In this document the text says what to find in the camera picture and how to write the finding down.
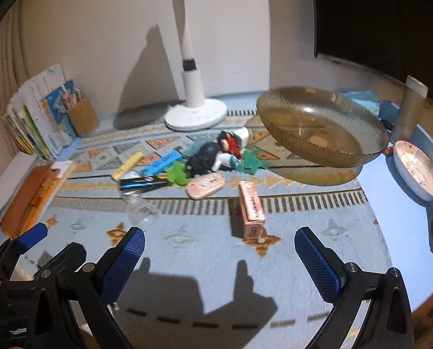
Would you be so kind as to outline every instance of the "amber glass bowl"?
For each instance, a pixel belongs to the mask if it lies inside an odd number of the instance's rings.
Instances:
[[[286,149],[334,168],[353,168],[378,157],[388,132],[347,97],[308,87],[271,89],[257,101],[261,121]]]

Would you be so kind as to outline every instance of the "curtain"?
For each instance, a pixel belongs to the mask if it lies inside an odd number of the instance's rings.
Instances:
[[[11,153],[17,146],[6,131],[1,118],[13,94],[27,80],[26,67],[19,36],[20,0],[17,0],[0,22],[0,131]]]

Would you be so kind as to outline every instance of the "white lamp base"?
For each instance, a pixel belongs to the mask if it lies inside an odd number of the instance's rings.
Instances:
[[[168,127],[175,131],[197,131],[215,126],[224,120],[227,106],[217,99],[205,99],[205,104],[195,109],[185,104],[171,108],[165,115]]]

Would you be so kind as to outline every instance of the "patterned tablecloth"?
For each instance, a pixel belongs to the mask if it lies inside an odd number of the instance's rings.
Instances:
[[[78,167],[47,209],[48,237],[18,268],[33,274],[72,241],[97,261],[131,227],[126,203],[109,175],[133,152],[138,170],[197,138],[215,138],[244,125],[254,133],[270,170],[254,176],[223,172],[227,184],[201,201],[178,186],[145,195],[160,211],[146,232],[146,249],[118,301],[115,318],[136,348],[304,348],[331,310],[294,249],[294,234],[309,226],[344,262],[385,272],[390,258],[380,227],[355,175],[293,155],[266,132],[254,108],[257,95],[228,99],[217,128],[176,133],[162,120],[120,131],[102,124],[72,156]],[[257,184],[267,215],[263,242],[244,241],[237,185]],[[354,323],[351,347],[365,314]]]

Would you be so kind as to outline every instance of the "green toy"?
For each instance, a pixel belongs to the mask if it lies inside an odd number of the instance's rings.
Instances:
[[[175,161],[169,168],[166,168],[165,173],[168,175],[168,182],[179,186],[186,186],[191,181],[186,173],[184,164],[178,161]]]
[[[262,161],[257,157],[259,148],[249,148],[243,154],[243,160],[239,163],[236,170],[248,175],[255,175],[258,169],[268,169],[269,165],[266,161]]]

